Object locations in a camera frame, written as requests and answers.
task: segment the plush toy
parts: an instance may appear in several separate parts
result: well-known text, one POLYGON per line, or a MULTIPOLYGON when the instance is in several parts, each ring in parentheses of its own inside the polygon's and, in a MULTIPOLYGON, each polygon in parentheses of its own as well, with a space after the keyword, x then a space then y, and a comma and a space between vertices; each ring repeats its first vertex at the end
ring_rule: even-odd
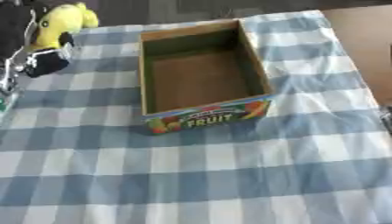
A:
POLYGON ((50 9, 40 1, 22 1, 0 0, 2 95, 12 93, 20 74, 36 78, 66 67, 74 47, 72 33, 99 24, 84 3, 50 9))
POLYGON ((96 14, 84 3, 63 4, 50 10, 38 23, 38 36, 31 45, 33 53, 25 73, 35 78, 67 67, 74 48, 71 34, 98 24, 96 14))
POLYGON ((42 17, 32 49, 61 48, 60 36, 64 32, 77 33, 83 27, 94 28, 98 24, 98 17, 84 3, 63 4, 42 17))

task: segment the yellow stuffed toy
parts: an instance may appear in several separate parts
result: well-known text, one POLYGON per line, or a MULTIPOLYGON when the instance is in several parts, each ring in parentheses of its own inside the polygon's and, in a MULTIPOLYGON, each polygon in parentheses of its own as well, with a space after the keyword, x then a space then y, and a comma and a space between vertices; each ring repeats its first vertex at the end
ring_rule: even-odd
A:
POLYGON ((60 36, 64 32, 78 33, 82 28, 95 28, 98 17, 84 3, 63 4, 49 11, 38 24, 38 36, 31 49, 61 48, 60 36))

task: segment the checkered tablecloth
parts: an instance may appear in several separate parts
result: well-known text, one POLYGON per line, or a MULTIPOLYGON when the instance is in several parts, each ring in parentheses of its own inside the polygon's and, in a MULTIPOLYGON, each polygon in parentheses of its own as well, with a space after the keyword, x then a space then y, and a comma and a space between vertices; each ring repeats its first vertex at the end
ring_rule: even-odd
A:
POLYGON ((162 136, 140 126, 138 34, 194 23, 77 35, 73 64, 2 124, 0 223, 392 223, 389 136, 330 24, 242 21, 276 90, 268 116, 162 136))

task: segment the fruit illustration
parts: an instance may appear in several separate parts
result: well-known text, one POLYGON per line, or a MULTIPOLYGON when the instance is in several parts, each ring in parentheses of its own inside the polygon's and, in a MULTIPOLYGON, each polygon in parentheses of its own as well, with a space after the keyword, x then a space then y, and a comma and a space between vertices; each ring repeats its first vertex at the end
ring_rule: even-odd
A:
POLYGON ((167 128, 169 130, 181 130, 181 123, 180 122, 171 122, 167 124, 167 128))
POLYGON ((245 110, 248 112, 253 112, 256 109, 260 108, 263 103, 261 101, 252 101, 250 103, 245 104, 245 110))
POLYGON ((167 128, 164 128, 164 129, 153 128, 153 129, 152 129, 152 132, 153 132, 154 134, 164 134, 164 133, 166 133, 166 130, 167 130, 167 128))
POLYGON ((175 123, 175 122, 179 121, 179 118, 176 115, 174 115, 174 116, 167 116, 167 117, 162 118, 162 121, 164 123, 166 123, 166 124, 168 124, 168 123, 175 123))
POLYGON ((152 132, 161 134, 167 131, 164 122, 160 118, 153 118, 149 121, 149 126, 152 128, 152 132))
POLYGON ((245 104, 245 110, 248 111, 250 114, 243 116, 242 120, 246 120, 256 116, 261 116, 267 105, 268 103, 264 103, 261 101, 252 101, 250 103, 245 104))
POLYGON ((220 108, 221 108, 220 106, 211 106, 211 107, 203 108, 202 111, 216 110, 220 108))

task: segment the cardboard box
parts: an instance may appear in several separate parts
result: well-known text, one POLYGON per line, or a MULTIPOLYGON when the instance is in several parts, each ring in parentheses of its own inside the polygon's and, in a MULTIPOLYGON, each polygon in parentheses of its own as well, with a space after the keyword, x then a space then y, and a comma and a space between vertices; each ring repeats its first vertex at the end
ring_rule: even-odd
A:
POLYGON ((140 36, 145 122, 153 133, 264 116, 271 88, 239 21, 140 36))

